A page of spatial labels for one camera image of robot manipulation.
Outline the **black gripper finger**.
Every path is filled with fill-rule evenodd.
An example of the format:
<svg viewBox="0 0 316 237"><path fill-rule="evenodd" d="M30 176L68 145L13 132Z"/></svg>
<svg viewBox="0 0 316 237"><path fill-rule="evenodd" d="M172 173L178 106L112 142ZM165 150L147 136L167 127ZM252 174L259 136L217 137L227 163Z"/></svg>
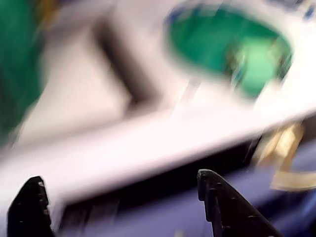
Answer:
<svg viewBox="0 0 316 237"><path fill-rule="evenodd" d="M53 237L44 181L35 176L27 180L7 212L8 237Z"/></svg>
<svg viewBox="0 0 316 237"><path fill-rule="evenodd" d="M198 199L215 237L280 237L282 234L222 176L197 172Z"/></svg>

